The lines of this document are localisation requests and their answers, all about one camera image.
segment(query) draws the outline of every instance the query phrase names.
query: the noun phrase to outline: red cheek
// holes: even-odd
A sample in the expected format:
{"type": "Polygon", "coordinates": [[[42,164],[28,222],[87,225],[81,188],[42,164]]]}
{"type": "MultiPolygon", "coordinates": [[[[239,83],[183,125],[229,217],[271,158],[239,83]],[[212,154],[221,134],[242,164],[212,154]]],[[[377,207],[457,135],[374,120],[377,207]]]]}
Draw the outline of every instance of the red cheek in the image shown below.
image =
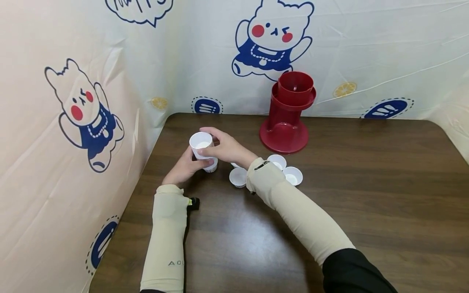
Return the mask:
{"type": "Polygon", "coordinates": [[[293,35],[291,33],[286,33],[285,35],[283,35],[282,37],[282,41],[284,43],[288,43],[289,41],[291,41],[293,39],[293,35]]]}
{"type": "Polygon", "coordinates": [[[255,25],[252,28],[252,35],[255,36],[256,38],[260,38],[264,35],[264,27],[260,24],[255,25]]]}
{"type": "Polygon", "coordinates": [[[83,119],[83,112],[82,110],[80,110],[80,108],[78,108],[77,106],[72,106],[72,108],[70,109],[71,112],[72,112],[72,116],[73,118],[75,118],[75,120],[78,120],[80,121],[81,119],[83,119]]]}
{"type": "Polygon", "coordinates": [[[89,91],[87,91],[85,94],[86,94],[86,99],[90,102],[93,102],[93,95],[89,91]]]}

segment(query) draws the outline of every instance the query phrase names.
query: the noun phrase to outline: cartoon bear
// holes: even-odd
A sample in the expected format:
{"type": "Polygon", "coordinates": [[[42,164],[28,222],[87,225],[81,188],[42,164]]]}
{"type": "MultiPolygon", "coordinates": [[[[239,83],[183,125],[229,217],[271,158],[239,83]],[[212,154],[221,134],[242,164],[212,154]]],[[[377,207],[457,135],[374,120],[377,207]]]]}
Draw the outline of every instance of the cartoon bear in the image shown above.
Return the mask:
{"type": "Polygon", "coordinates": [[[173,7],[173,0],[106,0],[107,7],[129,23],[156,23],[173,7]]]}
{"type": "Polygon", "coordinates": [[[124,127],[110,112],[101,84],[92,84],[73,59],[67,59],[60,72],[46,67],[45,77],[62,106],[59,125],[63,134],[74,146],[88,150],[94,171],[104,172],[116,144],[124,138],[124,127]]]}
{"type": "Polygon", "coordinates": [[[262,0],[251,20],[243,20],[236,29],[239,54],[232,63],[234,74],[265,75],[277,81],[292,71],[291,63],[300,58],[312,43],[305,37],[314,5],[285,4],[280,0],[262,0]]]}

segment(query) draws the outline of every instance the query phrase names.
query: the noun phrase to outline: machine base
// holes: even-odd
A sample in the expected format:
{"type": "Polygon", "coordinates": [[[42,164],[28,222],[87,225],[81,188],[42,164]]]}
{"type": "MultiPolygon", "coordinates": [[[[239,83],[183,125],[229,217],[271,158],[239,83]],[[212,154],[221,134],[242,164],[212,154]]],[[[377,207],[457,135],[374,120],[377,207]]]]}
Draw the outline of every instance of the machine base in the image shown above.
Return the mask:
{"type": "Polygon", "coordinates": [[[308,129],[300,121],[297,126],[278,123],[268,130],[269,120],[262,123],[259,136],[266,148],[279,154],[293,154],[308,144],[308,129]]]}

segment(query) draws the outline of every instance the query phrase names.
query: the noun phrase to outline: arm sleeve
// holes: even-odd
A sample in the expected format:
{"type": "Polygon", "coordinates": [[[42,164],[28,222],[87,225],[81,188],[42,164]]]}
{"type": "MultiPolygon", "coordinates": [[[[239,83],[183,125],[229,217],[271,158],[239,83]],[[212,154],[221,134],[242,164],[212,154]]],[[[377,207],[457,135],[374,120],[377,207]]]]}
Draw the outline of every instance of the arm sleeve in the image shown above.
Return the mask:
{"type": "Polygon", "coordinates": [[[184,289],[184,233],[189,199],[176,185],[157,189],[153,228],[145,258],[141,292],[182,293],[184,289]]]}
{"type": "Polygon", "coordinates": [[[247,188],[280,214],[320,266],[334,252],[355,248],[339,225],[274,164],[256,159],[248,170],[247,188]]]}
{"type": "Polygon", "coordinates": [[[247,187],[280,214],[323,268],[326,293],[397,293],[339,225],[288,183],[274,164],[256,159],[248,170],[247,187]]]}

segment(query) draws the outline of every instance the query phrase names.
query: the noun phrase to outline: left hand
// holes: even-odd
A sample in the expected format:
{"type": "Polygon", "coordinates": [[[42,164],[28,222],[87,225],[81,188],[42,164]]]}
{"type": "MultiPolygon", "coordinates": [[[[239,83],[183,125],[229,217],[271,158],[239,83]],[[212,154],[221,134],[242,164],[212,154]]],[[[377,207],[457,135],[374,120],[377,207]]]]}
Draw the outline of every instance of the left hand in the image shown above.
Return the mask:
{"type": "Polygon", "coordinates": [[[195,172],[210,167],[214,163],[213,159],[193,161],[192,156],[192,149],[189,146],[182,154],[179,161],[177,161],[176,165],[174,165],[168,175],[163,179],[162,185],[174,184],[180,187],[180,185],[192,177],[195,172]]]}

